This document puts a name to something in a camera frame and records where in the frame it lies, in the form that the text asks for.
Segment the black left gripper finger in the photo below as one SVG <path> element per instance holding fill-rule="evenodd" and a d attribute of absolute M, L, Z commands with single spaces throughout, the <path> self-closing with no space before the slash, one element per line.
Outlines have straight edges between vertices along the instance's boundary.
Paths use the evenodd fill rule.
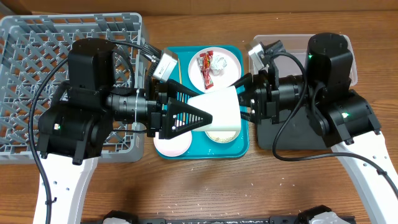
<path fill-rule="evenodd" d="M 168 99 L 166 112 L 162 114 L 161 118 L 160 139 L 172 139 L 183 133 L 211 124 L 213 121 L 211 114 L 175 98 Z"/>
<path fill-rule="evenodd" d="M 167 96 L 186 103 L 190 98 L 199 94 L 175 80 L 167 80 Z"/>

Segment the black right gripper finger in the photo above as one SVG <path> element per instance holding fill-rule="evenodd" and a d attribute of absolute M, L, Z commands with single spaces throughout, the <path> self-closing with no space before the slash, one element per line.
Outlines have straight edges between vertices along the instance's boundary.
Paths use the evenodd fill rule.
<path fill-rule="evenodd" d="M 253 87 L 253 75 L 247 73 L 243 75 L 239 80 L 235 81 L 232 86 L 236 88 L 237 93 L 243 93 Z"/>
<path fill-rule="evenodd" d="M 258 123 L 258 107 L 252 106 L 250 107 L 250 109 L 251 111 L 249 113 L 240 111 L 241 119 L 244 119 L 252 123 Z"/>

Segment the large white plate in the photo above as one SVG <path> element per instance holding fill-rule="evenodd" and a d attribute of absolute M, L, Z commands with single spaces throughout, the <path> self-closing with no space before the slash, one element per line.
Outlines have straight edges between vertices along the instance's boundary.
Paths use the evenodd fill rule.
<path fill-rule="evenodd" d="M 215 57 L 223 57 L 226 60 L 226 67 L 218 75 L 214 75 L 213 72 L 210 72 L 213 86 L 207 90 L 205 88 L 205 83 L 201 77 L 197 58 L 200 56 L 200 54 L 205 53 L 209 50 L 213 51 Z M 222 45 L 221 47 L 207 47 L 199 50 L 191 58 L 188 64 L 188 77 L 191 84 L 197 89 L 198 92 L 207 93 L 211 91 L 216 91 L 220 88 L 226 88 L 232 85 L 238 79 L 240 79 L 243 72 L 242 65 L 242 53 L 236 47 L 233 47 L 231 45 Z"/>

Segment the small pink-white plate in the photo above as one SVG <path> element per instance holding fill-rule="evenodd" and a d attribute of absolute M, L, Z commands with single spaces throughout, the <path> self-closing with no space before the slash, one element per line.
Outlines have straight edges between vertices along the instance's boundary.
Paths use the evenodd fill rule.
<path fill-rule="evenodd" d="M 157 151 L 167 157 L 177 157 L 184 154 L 192 143 L 192 132 L 183 133 L 172 139 L 160 139 L 155 133 L 154 146 Z"/>

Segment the white cup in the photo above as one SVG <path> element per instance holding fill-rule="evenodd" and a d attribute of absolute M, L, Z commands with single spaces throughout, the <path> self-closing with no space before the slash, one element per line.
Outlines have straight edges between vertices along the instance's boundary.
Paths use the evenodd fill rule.
<path fill-rule="evenodd" d="M 187 104 L 212 115 L 210 124 L 194 131 L 240 131 L 241 114 L 235 86 L 190 98 Z"/>

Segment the wooden chopstick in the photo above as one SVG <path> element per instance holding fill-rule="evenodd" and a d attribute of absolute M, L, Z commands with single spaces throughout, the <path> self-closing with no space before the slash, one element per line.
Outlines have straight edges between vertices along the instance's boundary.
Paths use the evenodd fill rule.
<path fill-rule="evenodd" d="M 182 85 L 182 71 L 181 71 L 181 64 L 180 64 L 180 59 L 178 59 L 178 77 L 179 77 L 179 83 Z M 180 93 L 181 95 L 181 101 L 184 103 L 185 102 L 185 95 L 184 93 Z M 185 122 L 185 113 L 183 113 L 182 121 Z"/>

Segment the white tissue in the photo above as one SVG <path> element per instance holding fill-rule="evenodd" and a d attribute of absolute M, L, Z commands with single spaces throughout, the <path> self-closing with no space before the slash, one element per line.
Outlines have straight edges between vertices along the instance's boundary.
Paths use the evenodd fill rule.
<path fill-rule="evenodd" d="M 227 61 L 220 55 L 215 55 L 210 64 L 210 69 L 214 76 L 222 75 L 227 66 Z"/>

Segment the grey bowl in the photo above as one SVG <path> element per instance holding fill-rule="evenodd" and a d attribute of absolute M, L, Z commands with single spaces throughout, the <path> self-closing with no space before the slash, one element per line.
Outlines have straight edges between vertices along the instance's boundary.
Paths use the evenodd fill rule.
<path fill-rule="evenodd" d="M 238 107 L 213 108 L 208 110 L 208 113 L 213 116 L 213 121 L 205 134 L 212 141 L 224 144 L 237 138 L 241 131 Z"/>

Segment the red snack wrapper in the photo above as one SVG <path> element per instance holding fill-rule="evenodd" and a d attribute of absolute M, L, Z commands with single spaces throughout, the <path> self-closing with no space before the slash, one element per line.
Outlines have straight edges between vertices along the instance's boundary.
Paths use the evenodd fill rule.
<path fill-rule="evenodd" d="M 200 68 L 200 72 L 204 82 L 204 87 L 206 90 L 213 86 L 213 81 L 210 77 L 212 58 L 213 58 L 212 50 L 200 54 L 200 56 L 197 58 L 198 66 Z"/>

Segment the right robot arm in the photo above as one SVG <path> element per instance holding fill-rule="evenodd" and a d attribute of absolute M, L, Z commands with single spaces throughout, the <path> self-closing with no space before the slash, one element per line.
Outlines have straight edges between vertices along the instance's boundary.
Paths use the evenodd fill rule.
<path fill-rule="evenodd" d="M 350 176 L 373 223 L 397 222 L 397 172 L 371 105 L 351 89 L 354 56 L 346 38 L 324 32 L 311 36 L 300 75 L 280 77 L 278 57 L 287 56 L 283 43 L 251 42 L 249 56 L 257 75 L 245 74 L 234 83 L 244 87 L 238 100 L 251 109 L 242 119 L 261 124 L 269 119 L 283 131 L 279 114 L 293 118 L 305 108 L 313 132 L 320 136 L 329 157 L 336 157 Z"/>

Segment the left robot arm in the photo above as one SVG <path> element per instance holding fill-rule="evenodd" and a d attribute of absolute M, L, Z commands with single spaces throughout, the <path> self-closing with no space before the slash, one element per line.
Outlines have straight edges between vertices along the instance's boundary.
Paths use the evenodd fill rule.
<path fill-rule="evenodd" d="M 41 177 L 35 223 L 80 221 L 90 179 L 114 122 L 141 123 L 147 136 L 172 139 L 213 120 L 187 103 L 194 91 L 170 79 L 178 57 L 167 49 L 136 45 L 151 62 L 146 85 L 116 86 L 115 56 L 130 62 L 120 45 L 99 38 L 75 41 L 60 62 L 68 66 L 68 80 L 58 86 L 39 119 L 34 108 L 29 111 L 29 146 Z"/>

